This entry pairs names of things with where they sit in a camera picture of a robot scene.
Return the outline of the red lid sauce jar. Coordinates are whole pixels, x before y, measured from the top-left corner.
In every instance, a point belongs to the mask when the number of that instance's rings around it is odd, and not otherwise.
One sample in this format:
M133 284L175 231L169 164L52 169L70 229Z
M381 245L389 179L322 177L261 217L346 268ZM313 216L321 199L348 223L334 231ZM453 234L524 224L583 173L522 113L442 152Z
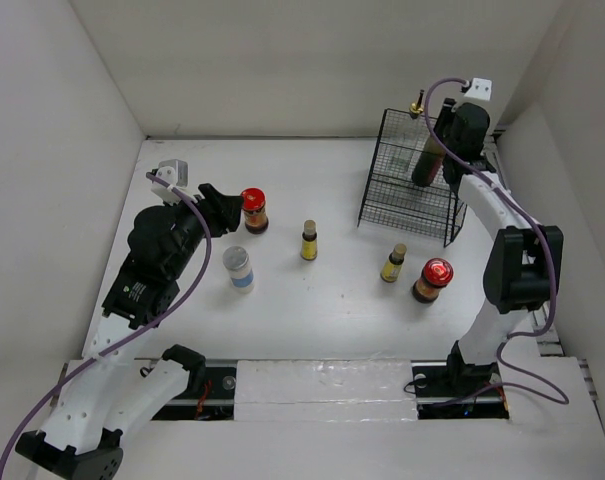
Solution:
M264 233L269 225L264 192L259 188L251 187L245 189L241 195L246 229L252 234Z
M452 281L453 276L453 267L447 260L432 258L423 266L419 278L412 286L411 293L420 303L433 303L438 299L441 290Z

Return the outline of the dark sauce bottle black cap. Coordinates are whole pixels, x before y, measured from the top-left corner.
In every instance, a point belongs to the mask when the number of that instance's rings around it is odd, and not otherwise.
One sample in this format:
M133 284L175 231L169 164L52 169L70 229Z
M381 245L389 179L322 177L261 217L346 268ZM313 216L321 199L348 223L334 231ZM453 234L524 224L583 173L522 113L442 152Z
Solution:
M430 186L442 165L443 158L444 151L434 137L430 135L425 141L412 172L412 182L421 188Z

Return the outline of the clear oil bottle gold spout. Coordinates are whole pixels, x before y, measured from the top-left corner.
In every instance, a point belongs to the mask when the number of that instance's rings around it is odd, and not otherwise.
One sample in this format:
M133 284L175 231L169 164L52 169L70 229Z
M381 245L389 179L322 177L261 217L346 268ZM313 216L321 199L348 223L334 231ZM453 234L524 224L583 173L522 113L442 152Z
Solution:
M407 153L416 150L418 146L424 124L424 95L425 90L420 89L417 99L410 104L407 111L391 110L387 114L386 139Z

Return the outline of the small yellow bottle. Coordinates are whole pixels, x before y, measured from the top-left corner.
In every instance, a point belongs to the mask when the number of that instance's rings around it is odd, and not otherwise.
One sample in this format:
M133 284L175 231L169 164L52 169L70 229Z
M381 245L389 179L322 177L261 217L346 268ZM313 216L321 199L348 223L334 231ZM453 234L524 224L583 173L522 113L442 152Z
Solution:
M406 252L407 247L405 244L398 243L394 246L380 272L380 277L383 281L394 283L398 280Z
M306 261L317 258L317 225L314 220L304 222L300 255Z

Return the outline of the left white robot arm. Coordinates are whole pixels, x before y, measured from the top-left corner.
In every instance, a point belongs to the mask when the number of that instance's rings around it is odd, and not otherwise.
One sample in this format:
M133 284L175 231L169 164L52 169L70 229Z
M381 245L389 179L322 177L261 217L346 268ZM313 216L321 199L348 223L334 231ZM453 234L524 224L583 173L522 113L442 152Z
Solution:
M83 363L52 390L58 403L43 425L20 428L15 451L62 479L111 479L123 446L170 399L204 387L205 358L174 345L143 384L126 396L122 382L159 324L188 298L178 280L204 244L234 232L243 198L199 185L192 196L155 178L159 205L140 211L128 235L129 252L105 300L102 318Z

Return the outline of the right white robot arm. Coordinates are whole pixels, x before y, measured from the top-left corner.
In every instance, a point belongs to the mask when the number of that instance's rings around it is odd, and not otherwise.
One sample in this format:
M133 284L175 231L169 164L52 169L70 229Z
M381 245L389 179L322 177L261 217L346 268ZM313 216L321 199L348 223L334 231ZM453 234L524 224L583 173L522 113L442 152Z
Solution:
M444 381L458 396L487 387L506 343L532 312L557 299L564 236L528 215L506 191L482 151L489 127L479 105L446 99L432 140L443 151L443 177L479 218L493 246L483 273L484 303L447 358Z

